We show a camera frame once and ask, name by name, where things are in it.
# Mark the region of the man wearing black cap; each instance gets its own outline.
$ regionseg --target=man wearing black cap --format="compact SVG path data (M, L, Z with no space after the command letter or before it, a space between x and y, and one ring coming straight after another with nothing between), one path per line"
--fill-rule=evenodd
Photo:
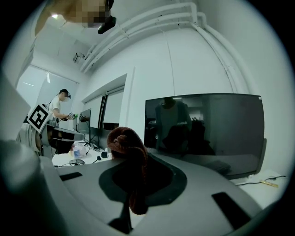
M49 112L53 114L54 117L59 119L70 119L68 115L60 114L60 102L67 102L71 99L70 93L66 89L62 89L59 94L49 104Z

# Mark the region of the light fixture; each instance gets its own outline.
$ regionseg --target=light fixture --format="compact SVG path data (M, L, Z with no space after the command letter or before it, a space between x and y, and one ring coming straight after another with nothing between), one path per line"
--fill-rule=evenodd
M49 72L47 72L46 76L47 76L47 82L50 83Z
M25 84L35 87L35 85L33 85L33 84L29 84L29 83L25 83Z

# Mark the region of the roller blind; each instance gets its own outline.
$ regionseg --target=roller blind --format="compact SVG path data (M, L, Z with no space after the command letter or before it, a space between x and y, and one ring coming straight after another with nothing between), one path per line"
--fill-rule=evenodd
M87 102L84 106L84 111L91 109L90 126L94 128L98 128L98 119L100 116L101 100L102 100L102 96L99 96Z
M120 90L108 96L106 101L105 116L103 119L104 123L119 123L123 93L124 90Z

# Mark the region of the plastic bag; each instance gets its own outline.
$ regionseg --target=plastic bag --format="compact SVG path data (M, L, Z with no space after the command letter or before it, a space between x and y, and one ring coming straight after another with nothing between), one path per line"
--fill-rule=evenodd
M73 158L81 158L86 156L86 147L81 143L75 143L75 147L73 148L73 151L70 151L70 155Z

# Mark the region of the desk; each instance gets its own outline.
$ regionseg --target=desk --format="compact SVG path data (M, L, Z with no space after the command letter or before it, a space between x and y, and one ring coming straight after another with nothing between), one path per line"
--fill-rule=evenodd
M271 170L265 170L261 171L257 175L251 175L248 178L242 178L242 179L233 179L231 180L234 184L243 184L243 183L256 183L260 180L265 180L271 177L277 177L281 176L281 174L278 174ZM276 180L267 180L270 183L274 183L278 185L278 188L258 183L258 184L246 184L239 186L243 191L245 191L250 197L252 197L258 205L265 209L270 204L278 201L283 196L288 183L289 178L280 177Z
M83 160L85 162L85 164L92 164L93 162L96 161L97 157L100 156L101 157L101 152L95 151L90 149L88 154L85 157L81 157L79 159ZM73 156L71 156L69 153L66 154L59 154L59 155L55 155L52 159L52 163L54 165L57 166L62 166L64 164L69 163L70 160L75 159ZM102 158L101 160L98 160L96 163L102 162L102 161L106 161L106 160L111 160L112 159L112 155L109 154L108 158Z

